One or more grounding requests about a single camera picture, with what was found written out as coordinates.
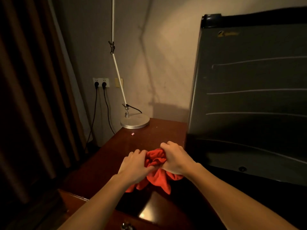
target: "brown curtain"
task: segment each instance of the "brown curtain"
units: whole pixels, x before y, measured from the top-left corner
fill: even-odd
[[[86,140],[48,1],[1,0],[0,15],[0,192],[26,203]]]

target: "red fabric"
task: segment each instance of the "red fabric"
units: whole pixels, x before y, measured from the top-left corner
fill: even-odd
[[[166,162],[165,152],[163,149],[158,148],[146,153],[144,166],[159,166],[164,164],[164,162]],[[180,180],[182,178],[182,175],[172,174],[163,170],[162,168],[159,168],[158,170],[149,173],[147,177],[138,184],[130,186],[126,192],[132,192],[135,187],[136,189],[141,190],[145,188],[148,183],[151,183],[153,185],[160,186],[167,194],[170,194],[171,186],[169,185],[168,180]]]

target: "beige wall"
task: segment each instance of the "beige wall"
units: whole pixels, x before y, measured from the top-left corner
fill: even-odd
[[[108,77],[114,129],[124,114],[110,55],[111,0],[53,0],[90,119],[92,77]],[[115,55],[128,104],[150,117],[187,121],[201,16],[246,14],[307,5],[307,0],[116,0]],[[102,146],[113,135],[103,90],[94,136]]]

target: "round silver lamp base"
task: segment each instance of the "round silver lamp base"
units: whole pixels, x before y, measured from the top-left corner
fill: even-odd
[[[141,113],[130,114],[128,118],[124,116],[120,120],[120,125],[128,129],[139,129],[147,126],[148,124],[149,117]]]

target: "curved white line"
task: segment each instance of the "curved white line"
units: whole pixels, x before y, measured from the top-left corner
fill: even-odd
[[[244,92],[261,92],[261,91],[307,91],[307,88],[266,88],[266,89],[249,89],[241,91],[231,91],[231,92],[219,92],[219,93],[206,93],[212,94],[227,94],[227,93],[244,93]]]
[[[286,156],[286,155],[283,155],[283,154],[279,154],[279,153],[277,153],[277,152],[272,152],[272,151],[269,151],[269,150],[266,150],[266,149],[263,149],[263,148],[258,148],[258,147],[254,147],[254,146],[249,146],[249,145],[246,145],[246,144],[234,143],[234,142],[224,141],[224,140],[219,140],[219,139],[203,139],[203,140],[209,140],[209,141],[217,141],[217,142],[222,142],[222,143],[236,144],[236,145],[240,145],[240,146],[249,147],[249,148],[257,149],[257,150],[260,150],[260,151],[268,152],[268,153],[271,153],[271,154],[274,154],[274,155],[278,155],[278,156],[281,156],[281,157],[285,157],[285,158],[287,158],[287,159],[291,159],[291,160],[294,160],[294,161],[298,161],[298,162],[302,162],[302,163],[304,163],[304,164],[307,164],[306,161],[302,161],[302,160],[299,160],[299,159],[296,159],[296,158],[293,158],[293,157],[289,157],[289,156]]]
[[[273,113],[273,112],[214,112],[214,113],[207,113],[206,115],[219,115],[219,114],[289,115],[289,116],[297,116],[297,117],[307,118],[307,115],[288,114],[288,113]]]
[[[264,61],[264,60],[282,60],[282,59],[300,59],[300,58],[307,58],[307,56],[286,56],[286,57],[263,58],[263,59],[256,59],[256,60],[244,60],[244,61],[238,61],[238,62],[226,63],[226,64],[213,64],[211,68],[213,69],[215,65],[222,66],[222,65],[241,64],[241,63]]]

